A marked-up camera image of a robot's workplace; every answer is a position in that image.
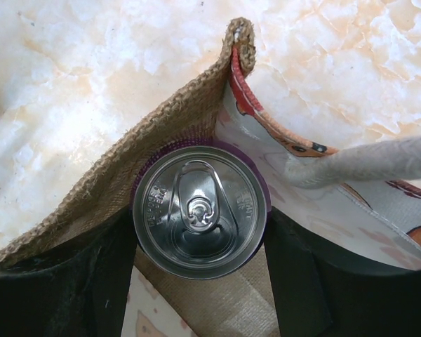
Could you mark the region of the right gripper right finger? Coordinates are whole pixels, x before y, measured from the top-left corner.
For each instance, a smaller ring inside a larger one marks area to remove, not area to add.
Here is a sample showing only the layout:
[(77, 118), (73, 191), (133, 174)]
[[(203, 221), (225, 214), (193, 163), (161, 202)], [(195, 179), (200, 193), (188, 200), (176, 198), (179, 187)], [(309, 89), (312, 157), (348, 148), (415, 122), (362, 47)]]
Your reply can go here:
[(421, 270), (352, 253), (279, 210), (265, 251), (282, 336), (421, 336)]

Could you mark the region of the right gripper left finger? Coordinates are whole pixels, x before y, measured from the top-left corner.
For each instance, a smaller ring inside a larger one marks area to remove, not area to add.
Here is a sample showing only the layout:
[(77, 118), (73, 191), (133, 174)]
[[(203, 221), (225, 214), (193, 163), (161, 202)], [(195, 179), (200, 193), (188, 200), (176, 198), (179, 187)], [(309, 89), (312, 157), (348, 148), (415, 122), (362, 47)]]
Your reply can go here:
[(124, 207), (92, 230), (0, 268), (0, 336), (120, 336), (136, 246)]

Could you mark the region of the purple soda can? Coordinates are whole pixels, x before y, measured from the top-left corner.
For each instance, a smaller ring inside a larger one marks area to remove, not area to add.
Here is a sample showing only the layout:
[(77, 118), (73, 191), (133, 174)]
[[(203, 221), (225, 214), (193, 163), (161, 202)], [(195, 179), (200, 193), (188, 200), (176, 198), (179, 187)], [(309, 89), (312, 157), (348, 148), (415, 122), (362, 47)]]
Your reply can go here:
[(243, 267), (262, 245), (271, 209), (253, 160), (213, 138), (164, 145), (143, 165), (131, 191), (142, 251), (185, 279), (217, 279)]

